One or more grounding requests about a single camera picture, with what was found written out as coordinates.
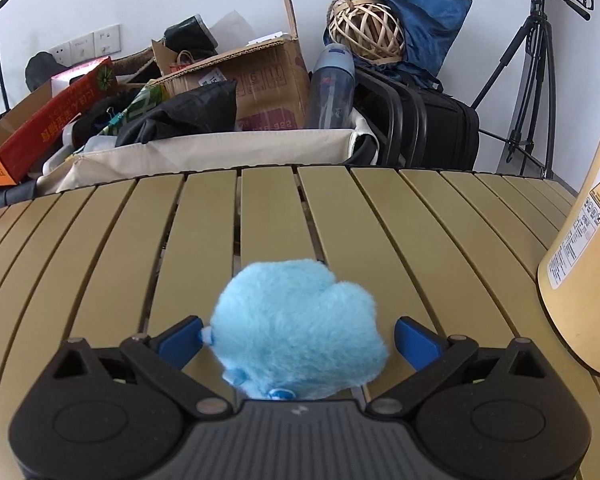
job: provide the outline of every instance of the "wooden table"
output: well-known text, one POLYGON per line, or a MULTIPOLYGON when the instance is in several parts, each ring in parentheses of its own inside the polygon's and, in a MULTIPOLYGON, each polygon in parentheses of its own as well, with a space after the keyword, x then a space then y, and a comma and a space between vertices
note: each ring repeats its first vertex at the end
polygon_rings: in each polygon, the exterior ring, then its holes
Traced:
MULTIPOLYGON (((548 181, 330 166, 155 176, 0 210, 0 480, 21 476, 8 425, 62 339, 117 346, 206 321, 241 267, 296 258, 369 290, 391 349, 403 315, 483 346, 533 338, 589 417, 581 473, 600 480, 600 380, 558 341, 535 283, 572 203, 548 181)), ((186 372, 233 398, 208 351, 186 372)), ((365 395, 412 372, 394 349, 365 395)))

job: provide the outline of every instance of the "tripod handle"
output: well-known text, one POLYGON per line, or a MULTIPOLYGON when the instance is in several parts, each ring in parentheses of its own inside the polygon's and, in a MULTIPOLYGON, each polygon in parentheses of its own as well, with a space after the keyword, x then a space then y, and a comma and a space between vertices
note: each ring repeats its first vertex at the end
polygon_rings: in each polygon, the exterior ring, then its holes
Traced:
POLYGON ((575 10, 585 20, 589 21, 591 19, 591 15, 586 10, 584 10, 581 6, 576 5, 571 0, 562 0, 562 1, 564 1, 568 6, 570 6, 571 9, 575 10))

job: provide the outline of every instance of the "power outlet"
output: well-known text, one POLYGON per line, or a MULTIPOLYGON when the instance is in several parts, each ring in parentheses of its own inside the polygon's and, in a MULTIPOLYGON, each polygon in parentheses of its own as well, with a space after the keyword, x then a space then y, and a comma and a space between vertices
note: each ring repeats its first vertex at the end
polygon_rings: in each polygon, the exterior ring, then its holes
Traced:
POLYGON ((84 63, 96 57, 95 47, 93 46, 93 33, 75 38, 71 43, 71 61, 74 64, 84 63))
POLYGON ((120 46, 120 26, 102 28, 93 33, 96 57, 110 56, 122 50, 120 46))
POLYGON ((71 63, 71 43, 69 43, 68 41, 66 43, 53 47, 49 50, 49 53, 53 55, 53 57, 58 63, 64 65, 67 68, 70 68, 73 64, 71 63))

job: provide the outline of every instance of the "ribbed gray surface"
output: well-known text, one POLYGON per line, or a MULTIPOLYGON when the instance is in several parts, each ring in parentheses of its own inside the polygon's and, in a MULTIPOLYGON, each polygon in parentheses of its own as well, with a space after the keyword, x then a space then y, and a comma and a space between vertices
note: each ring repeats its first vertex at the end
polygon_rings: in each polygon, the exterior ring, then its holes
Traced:
POLYGON ((148 480, 452 480, 400 424, 364 417, 353 401, 246 402, 232 420, 197 426, 148 480))

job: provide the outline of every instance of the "blue plush toy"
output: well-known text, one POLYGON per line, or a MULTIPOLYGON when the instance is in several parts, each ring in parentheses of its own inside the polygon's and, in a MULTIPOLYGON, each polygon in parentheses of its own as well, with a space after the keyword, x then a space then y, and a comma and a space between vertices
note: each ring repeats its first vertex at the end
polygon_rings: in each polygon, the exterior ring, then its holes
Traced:
POLYGON ((373 297, 313 260, 245 267, 202 339, 251 399, 323 399, 373 380, 387 358, 373 297))

